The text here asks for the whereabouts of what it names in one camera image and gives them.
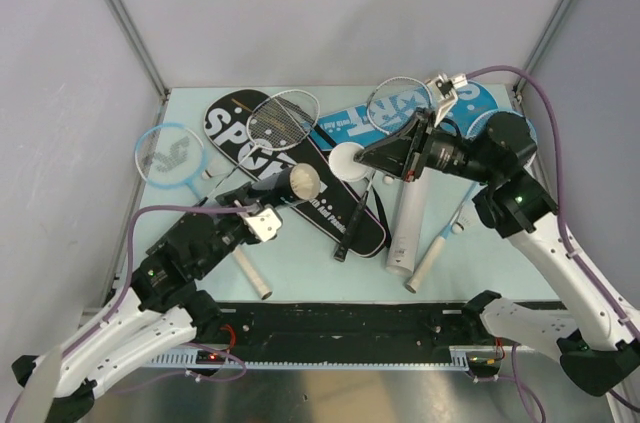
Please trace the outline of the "white tube lid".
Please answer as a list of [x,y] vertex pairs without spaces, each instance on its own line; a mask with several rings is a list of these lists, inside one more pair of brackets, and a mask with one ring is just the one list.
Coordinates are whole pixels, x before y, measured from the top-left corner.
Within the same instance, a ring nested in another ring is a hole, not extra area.
[[370,168],[355,161],[356,154],[363,149],[362,145],[355,142],[343,142],[335,146],[328,157],[332,174],[345,183],[370,181]]

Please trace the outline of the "black shuttlecock tube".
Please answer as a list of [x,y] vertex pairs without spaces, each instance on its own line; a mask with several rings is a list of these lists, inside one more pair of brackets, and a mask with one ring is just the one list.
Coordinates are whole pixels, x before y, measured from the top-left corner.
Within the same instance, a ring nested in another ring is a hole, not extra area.
[[317,171],[309,164],[299,163],[254,182],[247,190],[247,197],[251,203],[263,206],[294,206],[316,198],[320,187]]

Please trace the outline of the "white shuttlecock tube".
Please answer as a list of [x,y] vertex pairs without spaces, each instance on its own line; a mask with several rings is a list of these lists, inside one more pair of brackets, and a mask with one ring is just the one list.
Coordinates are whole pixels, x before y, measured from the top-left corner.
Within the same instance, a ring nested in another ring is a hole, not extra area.
[[402,186],[391,247],[386,261],[386,270],[394,275],[409,277],[413,274],[429,179],[428,172],[424,171],[420,178],[411,183],[404,183]]

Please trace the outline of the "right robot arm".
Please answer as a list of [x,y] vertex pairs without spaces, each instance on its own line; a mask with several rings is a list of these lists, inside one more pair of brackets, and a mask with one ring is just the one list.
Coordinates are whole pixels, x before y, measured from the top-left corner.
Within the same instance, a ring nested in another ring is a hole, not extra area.
[[429,168],[477,182],[481,223],[524,255],[569,312],[564,321],[486,290],[468,301],[464,336],[476,344],[498,337],[558,362],[591,396],[603,396],[639,367],[639,313],[562,226],[553,197],[529,173],[535,133],[516,112],[492,110],[467,135],[436,128],[426,109],[395,133],[358,151],[357,163],[413,182]]

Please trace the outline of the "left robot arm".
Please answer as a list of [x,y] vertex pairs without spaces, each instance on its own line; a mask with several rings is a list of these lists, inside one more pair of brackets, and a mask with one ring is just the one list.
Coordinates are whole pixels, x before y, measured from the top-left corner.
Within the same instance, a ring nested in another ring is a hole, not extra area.
[[261,242],[251,220],[271,211],[249,193],[243,185],[213,206],[181,208],[125,285],[69,341],[45,355],[18,358],[12,370],[23,390],[7,421],[76,422],[154,357],[214,340],[220,312],[196,283],[240,245]]

